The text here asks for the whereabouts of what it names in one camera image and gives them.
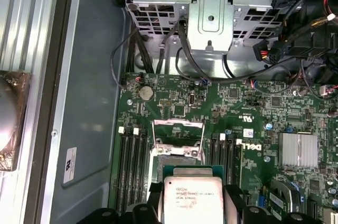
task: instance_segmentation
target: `green circuit board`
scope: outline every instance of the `green circuit board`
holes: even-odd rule
[[[247,191],[252,205],[260,205],[262,188],[275,179],[299,190],[300,211],[304,213],[309,199],[318,205],[316,216],[319,219],[323,219],[323,207],[332,207],[331,198],[335,195],[328,190],[337,189],[338,185],[338,120],[327,113],[336,107],[337,100],[320,101],[311,95],[299,96],[297,93],[304,86],[294,86],[283,94],[267,95],[259,93],[246,81],[198,83],[180,76],[144,74],[139,83],[136,77],[137,73],[125,75],[128,87],[120,93],[110,207],[123,211],[132,203],[146,201],[149,183],[162,179],[162,169],[157,166],[167,164],[224,165],[225,182],[238,184]],[[285,84],[259,81],[257,87],[279,91]],[[177,156],[169,160],[168,156],[161,156],[154,160],[153,170],[149,172],[149,153],[155,139],[160,138],[165,144],[187,146],[201,142],[200,128],[180,125],[155,128],[153,139],[152,121],[167,119],[204,124],[205,159],[201,162]],[[133,134],[134,128],[139,129],[137,135]],[[220,135],[224,136],[225,132],[226,140],[220,141]],[[317,158],[318,165],[281,165],[280,141],[284,133],[317,136],[317,156],[313,158]],[[235,145],[226,146],[228,140]]]

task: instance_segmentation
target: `chip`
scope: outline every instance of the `chip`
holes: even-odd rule
[[[271,105],[274,107],[280,107],[280,97],[272,97]]]
[[[272,136],[274,135],[274,132],[273,132],[272,130],[268,130],[268,131],[266,132],[266,135],[267,135],[268,137],[272,137]]]
[[[318,180],[310,180],[310,190],[319,191],[320,183]]]
[[[185,107],[182,105],[176,105],[174,110],[174,115],[185,116]]]
[[[229,90],[229,97],[230,98],[238,98],[238,90],[231,88]]]

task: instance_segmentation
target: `motherboard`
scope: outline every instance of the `motherboard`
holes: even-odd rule
[[[224,184],[237,184],[247,204],[277,218],[299,211],[328,221],[338,208],[336,100],[301,95],[301,82],[282,94],[262,94],[249,81],[158,74],[126,74],[125,84],[109,207],[145,202],[168,165],[221,165]],[[274,92],[285,83],[256,86]]]

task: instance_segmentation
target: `sticker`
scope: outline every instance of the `sticker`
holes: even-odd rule
[[[65,167],[64,167],[63,183],[68,183],[69,181],[74,179],[76,149],[77,147],[73,147],[67,150],[67,156],[65,159]]]
[[[254,137],[254,129],[243,129],[243,137],[244,138],[253,138]]]
[[[277,198],[275,195],[273,195],[270,192],[270,199],[273,203],[275,203],[276,205],[278,205],[280,208],[284,209],[284,203],[282,200],[280,200],[279,198]]]
[[[281,216],[278,214],[278,212],[276,212],[272,209],[272,213],[273,213],[273,216],[275,216],[278,220],[281,221]]]

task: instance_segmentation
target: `heatsink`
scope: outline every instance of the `heatsink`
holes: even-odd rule
[[[317,136],[308,134],[280,134],[279,165],[318,168]]]

